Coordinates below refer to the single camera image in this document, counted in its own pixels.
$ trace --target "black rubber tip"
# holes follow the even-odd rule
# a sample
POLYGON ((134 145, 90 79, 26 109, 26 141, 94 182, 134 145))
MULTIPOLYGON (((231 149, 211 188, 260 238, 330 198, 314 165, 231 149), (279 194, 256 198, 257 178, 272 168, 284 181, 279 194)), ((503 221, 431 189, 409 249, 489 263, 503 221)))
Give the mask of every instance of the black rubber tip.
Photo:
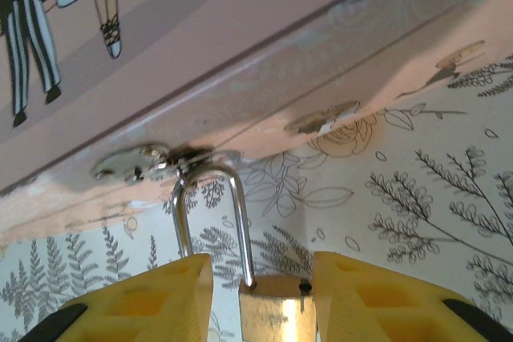
POLYGON ((85 311, 85 304, 72 304, 42 320, 18 342, 55 342, 85 311))
POLYGON ((461 300, 444 300, 443 303, 489 342, 513 342, 513 335, 480 308, 461 300))

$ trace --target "padlock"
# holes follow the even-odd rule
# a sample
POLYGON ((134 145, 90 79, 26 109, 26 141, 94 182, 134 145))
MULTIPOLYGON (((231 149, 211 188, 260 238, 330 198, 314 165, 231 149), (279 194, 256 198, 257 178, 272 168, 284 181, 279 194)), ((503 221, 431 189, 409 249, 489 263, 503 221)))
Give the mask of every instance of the padlock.
POLYGON ((309 281, 294 276, 255 277, 242 182, 232 168, 220 163, 202 163, 184 173, 179 172, 172 192, 171 211, 182 258, 192 254, 185 193, 188 187, 206 175, 226 178, 232 191, 244 277, 239 286, 242 340, 315 342, 317 315, 309 281))

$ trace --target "yellow plastic piece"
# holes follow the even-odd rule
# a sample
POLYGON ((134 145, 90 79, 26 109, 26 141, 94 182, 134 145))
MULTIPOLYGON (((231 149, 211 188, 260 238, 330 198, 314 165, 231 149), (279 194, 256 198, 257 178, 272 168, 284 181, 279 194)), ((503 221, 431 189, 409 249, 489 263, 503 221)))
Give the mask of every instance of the yellow plastic piece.
POLYGON ((58 342, 205 342, 212 292, 210 255, 192 255, 68 302, 88 309, 58 342))
POLYGON ((442 302, 465 298, 332 252, 313 257, 322 342, 486 342, 442 302))

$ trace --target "rose illustration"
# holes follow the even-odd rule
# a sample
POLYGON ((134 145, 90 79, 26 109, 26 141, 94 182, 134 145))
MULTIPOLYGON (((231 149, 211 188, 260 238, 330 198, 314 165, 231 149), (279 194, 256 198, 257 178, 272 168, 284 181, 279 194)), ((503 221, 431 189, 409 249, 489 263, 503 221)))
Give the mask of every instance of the rose illustration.
POLYGON ((322 151, 333 158, 358 155, 369 144, 373 126, 376 123, 376 117, 370 115, 315 138, 308 144, 313 149, 322 151))

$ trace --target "black shoe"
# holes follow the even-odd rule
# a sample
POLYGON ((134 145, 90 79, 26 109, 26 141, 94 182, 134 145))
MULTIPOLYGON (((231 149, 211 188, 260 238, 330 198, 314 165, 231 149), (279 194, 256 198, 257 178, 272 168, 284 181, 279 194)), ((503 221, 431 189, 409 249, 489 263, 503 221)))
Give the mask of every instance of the black shoe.
POLYGON ((61 89, 59 86, 53 86, 47 93, 46 93, 46 104, 52 103, 54 100, 56 100, 59 96, 61 96, 61 89))
POLYGON ((22 124, 25 121, 26 121, 26 114, 23 111, 18 112, 16 114, 16 116, 14 117, 13 128, 16 128, 17 126, 19 126, 20 124, 22 124))

